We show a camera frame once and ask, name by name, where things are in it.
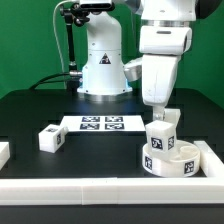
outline black tabletop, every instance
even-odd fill
[[[205,140],[221,159],[224,158],[224,110],[221,107],[189,89],[175,89],[167,107],[181,109],[178,139]],[[105,103],[83,100],[64,90],[9,93],[0,100],[0,141],[10,142],[11,158],[1,170],[0,178],[153,178],[141,166],[141,150],[146,143],[144,132],[74,132],[66,136],[65,144],[55,154],[39,151],[38,133],[49,124],[60,124],[63,116],[111,114],[141,115],[144,124],[152,121],[152,108],[142,103],[138,92],[123,101]],[[5,220],[10,220],[5,223],[16,223],[13,216],[6,217],[8,212],[18,212],[26,223],[25,211],[39,221],[47,220],[46,223],[70,223],[68,217],[74,223],[86,223],[87,217],[91,218],[88,223],[104,220],[107,223],[145,223],[157,218],[161,221],[157,223],[176,223],[175,220],[189,223],[193,217],[190,214],[197,211],[194,214],[197,222],[211,223],[208,214],[221,219],[222,210],[222,205],[102,205],[1,207],[0,213]],[[60,211],[64,218],[58,222]],[[168,220],[172,211],[175,211],[176,219]],[[51,219],[45,217],[47,213],[51,214]]]

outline green backdrop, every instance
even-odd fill
[[[1,4],[0,97],[13,90],[27,89],[41,78],[61,72],[52,26],[52,14],[58,2],[20,0]],[[135,40],[138,42],[140,18],[121,5],[111,14],[123,28],[123,62],[139,57]],[[207,19],[192,24],[192,49],[179,63],[176,86],[199,90],[224,108],[223,20],[224,3]],[[65,24],[60,15],[57,28],[67,60]],[[85,28],[75,28],[74,34],[77,64],[81,68],[87,58]],[[48,84],[41,88],[64,87],[63,84]]]

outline block with fiducial marker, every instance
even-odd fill
[[[146,125],[145,128],[153,157],[169,161],[178,154],[174,124],[156,120]]]
[[[10,158],[9,143],[0,142],[0,169],[6,164]]]
[[[55,153],[65,142],[67,133],[67,127],[50,124],[39,133],[40,150]]]

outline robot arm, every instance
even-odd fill
[[[196,20],[196,0],[117,0],[141,14],[139,59],[125,66],[126,77],[139,77],[142,65],[142,96],[153,107],[153,120],[164,120],[164,109],[176,81],[181,55],[191,46],[189,22]]]

